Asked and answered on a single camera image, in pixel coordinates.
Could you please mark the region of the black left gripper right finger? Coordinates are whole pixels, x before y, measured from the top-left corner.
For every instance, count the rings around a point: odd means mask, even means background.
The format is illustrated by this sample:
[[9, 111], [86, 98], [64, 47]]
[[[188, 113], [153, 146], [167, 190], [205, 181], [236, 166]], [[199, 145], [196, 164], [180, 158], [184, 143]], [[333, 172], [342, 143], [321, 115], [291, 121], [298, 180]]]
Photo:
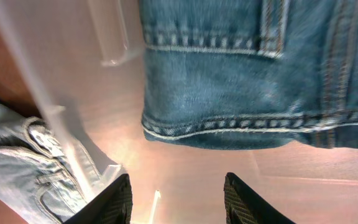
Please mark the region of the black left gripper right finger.
[[224, 205], [227, 224], [294, 224], [232, 172], [225, 176]]

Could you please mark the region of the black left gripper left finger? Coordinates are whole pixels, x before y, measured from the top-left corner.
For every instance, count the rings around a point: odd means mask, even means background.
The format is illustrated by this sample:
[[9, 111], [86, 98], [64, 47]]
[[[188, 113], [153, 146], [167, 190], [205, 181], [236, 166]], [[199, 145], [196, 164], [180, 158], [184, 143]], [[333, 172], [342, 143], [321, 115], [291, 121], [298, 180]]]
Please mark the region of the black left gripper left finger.
[[130, 178], [122, 174], [64, 224], [130, 224], [132, 206]]

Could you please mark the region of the light blue jeans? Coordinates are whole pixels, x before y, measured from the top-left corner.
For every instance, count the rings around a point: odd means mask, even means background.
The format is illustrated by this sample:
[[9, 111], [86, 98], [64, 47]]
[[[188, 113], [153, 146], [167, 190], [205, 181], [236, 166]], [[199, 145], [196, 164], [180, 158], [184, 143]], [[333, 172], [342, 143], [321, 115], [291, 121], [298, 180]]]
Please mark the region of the light blue jeans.
[[89, 202], [48, 124], [2, 104], [0, 200], [28, 223], [64, 223]]

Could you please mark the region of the dark blue jeans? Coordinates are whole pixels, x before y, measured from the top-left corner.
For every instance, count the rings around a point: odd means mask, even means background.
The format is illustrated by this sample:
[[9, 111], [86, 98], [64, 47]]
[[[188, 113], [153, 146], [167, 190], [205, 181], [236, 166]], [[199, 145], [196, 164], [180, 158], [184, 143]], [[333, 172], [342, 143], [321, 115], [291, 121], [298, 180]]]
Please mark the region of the dark blue jeans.
[[149, 141], [358, 149], [358, 0], [140, 0]]

